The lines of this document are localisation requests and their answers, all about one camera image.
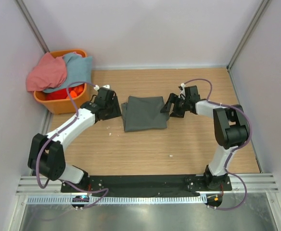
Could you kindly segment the dark grey t shirt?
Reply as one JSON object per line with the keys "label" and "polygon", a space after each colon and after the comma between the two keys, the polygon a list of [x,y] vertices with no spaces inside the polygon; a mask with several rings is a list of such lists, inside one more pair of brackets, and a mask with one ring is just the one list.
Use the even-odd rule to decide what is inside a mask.
{"label": "dark grey t shirt", "polygon": [[169,114],[161,113],[165,102],[162,96],[134,97],[121,104],[124,132],[166,129]]}

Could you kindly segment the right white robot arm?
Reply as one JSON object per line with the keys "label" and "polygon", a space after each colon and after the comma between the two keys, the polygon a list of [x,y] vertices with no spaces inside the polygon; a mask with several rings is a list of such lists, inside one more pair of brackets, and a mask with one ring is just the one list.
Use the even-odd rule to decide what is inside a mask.
{"label": "right white robot arm", "polygon": [[250,126],[241,105],[226,105],[201,99],[197,86],[182,84],[179,95],[171,93],[161,113],[183,118],[187,111],[213,119],[218,147],[206,166],[203,184],[210,191],[220,188],[229,174],[229,163],[238,149],[250,140]]}

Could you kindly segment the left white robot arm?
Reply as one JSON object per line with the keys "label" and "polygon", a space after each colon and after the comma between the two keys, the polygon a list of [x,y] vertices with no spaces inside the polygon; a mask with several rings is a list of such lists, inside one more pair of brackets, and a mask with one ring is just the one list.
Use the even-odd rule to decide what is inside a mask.
{"label": "left white robot arm", "polygon": [[40,177],[44,176],[47,182],[60,180],[79,193],[88,190],[88,173],[67,164],[64,152],[89,127],[121,116],[116,92],[108,85],[95,89],[97,95],[94,100],[83,103],[65,123],[46,135],[38,133],[33,137],[27,165],[35,172],[40,188],[48,185],[41,182]]}

